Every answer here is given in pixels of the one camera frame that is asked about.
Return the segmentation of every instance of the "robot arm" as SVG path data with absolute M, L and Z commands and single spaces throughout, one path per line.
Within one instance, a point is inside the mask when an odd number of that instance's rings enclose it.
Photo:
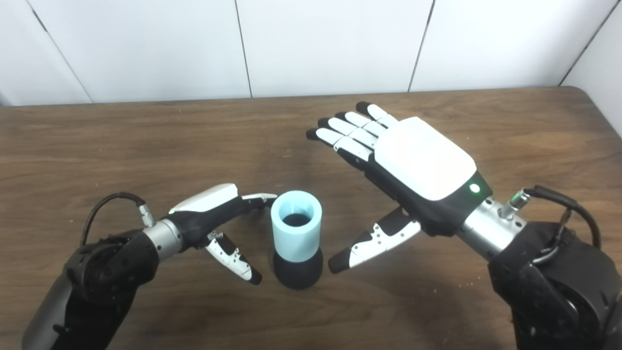
M 419 228 L 409 231 L 403 208 L 426 234 L 457 235 L 488 261 L 495 292 L 512 308 L 519 349 L 622 348 L 622 283 L 583 207 L 538 186 L 496 202 L 473 159 L 420 118 L 397 121 L 366 102 L 356 110 L 362 115 L 320 119 L 307 138 L 333 148 L 400 208 L 329 259 L 333 273 L 389 250 L 381 247 L 391 239 L 387 231 L 405 233 L 391 248 L 412 237 Z M 561 222 L 526 222 L 517 213 L 531 197 L 561 204 L 568 214 Z M 566 228 L 572 211 L 588 222 L 594 246 Z M 393 229 L 385 229 L 387 221 Z
M 190 247 L 204 248 L 242 279 L 259 284 L 259 272 L 227 236 L 213 230 L 243 212 L 271 206 L 275 199 L 273 194 L 239 196 L 234 184 L 222 184 L 177 204 L 155 224 L 144 220 L 144 229 L 83 245 L 30 322 L 22 348 L 106 349 L 138 287 L 153 279 L 161 262 Z M 151 216 L 144 205 L 140 208 L 144 217 Z

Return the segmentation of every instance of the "green indicator light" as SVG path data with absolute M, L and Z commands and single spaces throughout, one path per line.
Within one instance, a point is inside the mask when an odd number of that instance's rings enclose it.
M 471 192 L 473 193 L 480 193 L 480 186 L 477 184 L 470 184 L 468 186 L 468 188 L 471 190 Z

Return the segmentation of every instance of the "wooden table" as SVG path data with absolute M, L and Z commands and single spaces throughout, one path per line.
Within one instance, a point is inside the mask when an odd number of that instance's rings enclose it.
M 309 191 L 324 210 L 325 257 L 349 245 L 396 204 L 305 131 L 360 100 L 427 120 L 473 156 L 500 201 L 534 184 L 576 198 L 622 267 L 622 142 L 574 88 L 0 108 L 0 348 L 19 349 L 86 215 L 112 192 L 139 194 L 163 215 L 223 182 L 241 194 Z M 113 203 L 91 241 L 140 227 L 131 204 Z M 561 212 L 534 201 L 522 216 Z M 139 289 L 109 348 L 515 348 L 486 262 L 458 238 L 420 234 L 339 275 L 325 266 L 315 286 L 293 291 L 271 273 L 268 214 L 223 227 L 263 272 L 259 286 L 189 250 Z M 571 225 L 589 239 L 580 219 Z

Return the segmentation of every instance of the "light blue cup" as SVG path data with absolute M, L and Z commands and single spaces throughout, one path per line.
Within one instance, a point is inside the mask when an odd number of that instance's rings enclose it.
M 287 216 L 302 214 L 309 222 L 302 226 L 290 226 L 283 222 Z M 285 260 L 304 262 L 320 247 L 320 224 L 322 206 L 313 195 L 304 191 L 289 191 L 281 194 L 270 211 L 274 248 Z

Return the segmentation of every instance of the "cable connector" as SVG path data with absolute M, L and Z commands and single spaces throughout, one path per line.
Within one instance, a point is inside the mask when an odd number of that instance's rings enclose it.
M 156 221 L 154 220 L 153 215 L 151 215 L 151 212 L 149 211 L 149 207 L 147 207 L 147 204 L 143 204 L 139 206 L 138 210 L 141 211 L 141 219 L 145 227 L 153 227 L 153 225 L 156 224 Z
M 514 215 L 529 203 L 530 198 L 530 195 L 521 189 L 499 209 L 499 217 L 508 221 L 512 220 Z

